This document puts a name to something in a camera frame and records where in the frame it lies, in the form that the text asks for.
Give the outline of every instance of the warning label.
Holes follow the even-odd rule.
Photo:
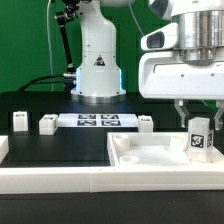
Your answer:
[[[105,63],[103,61],[103,58],[101,57],[101,55],[99,55],[99,57],[97,58],[96,62],[94,63],[95,66],[105,66]]]

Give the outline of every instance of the white tray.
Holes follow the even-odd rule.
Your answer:
[[[123,151],[116,147],[114,138],[126,135],[130,138],[130,148]],[[180,139],[182,145],[173,145],[175,139]],[[188,133],[109,133],[108,154],[111,166],[142,168],[147,166],[195,167],[214,166],[223,163],[224,156],[215,147],[211,152],[211,163],[191,161],[187,155]],[[130,157],[123,162],[122,158]]]

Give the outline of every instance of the white block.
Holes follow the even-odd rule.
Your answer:
[[[138,117],[138,131],[142,133],[153,132],[153,120],[151,116]]]
[[[40,135],[54,135],[58,128],[58,115],[46,114],[39,121]]]
[[[0,136],[0,163],[9,152],[9,144],[7,136]]]
[[[214,130],[210,130],[209,124],[209,118],[196,117],[189,121],[188,157],[190,160],[211,162]]]
[[[13,130],[28,131],[28,116],[25,111],[13,112]]]

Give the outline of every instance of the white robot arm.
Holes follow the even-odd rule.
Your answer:
[[[149,7],[171,23],[142,38],[139,90],[146,98],[174,99],[184,126],[185,99],[216,100],[224,111],[224,1],[150,0]]]
[[[116,29],[103,17],[100,7],[122,7],[134,1],[63,0],[67,11],[68,3],[77,5],[75,15],[82,30],[82,64],[76,71],[76,87],[71,91],[74,100],[110,103],[125,97],[121,70],[116,64]]]

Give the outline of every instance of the black table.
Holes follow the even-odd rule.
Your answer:
[[[180,128],[180,117],[173,101],[144,100],[139,94],[129,93],[124,102],[108,105],[89,105],[74,102],[63,93],[8,92],[0,95],[0,134],[9,135],[10,152],[1,167],[62,167],[109,166],[106,135],[114,131],[137,131],[136,128],[74,129],[60,128],[55,136],[40,137],[38,121],[44,114],[52,113],[134,113],[151,115],[155,131],[186,131]],[[193,116],[211,117],[212,111],[201,102],[189,104]],[[12,131],[12,113],[28,111],[29,131],[19,134]],[[81,139],[92,136],[91,147],[79,151],[79,142],[65,144],[69,136]],[[63,155],[50,153],[46,157],[39,147],[76,145],[73,159],[70,147]],[[36,150],[27,154],[26,148]],[[223,131],[217,132],[215,146],[224,148]],[[92,157],[89,150],[99,149]],[[0,195],[0,221],[2,223],[223,223],[224,191],[158,191],[158,192],[107,192],[69,194]]]

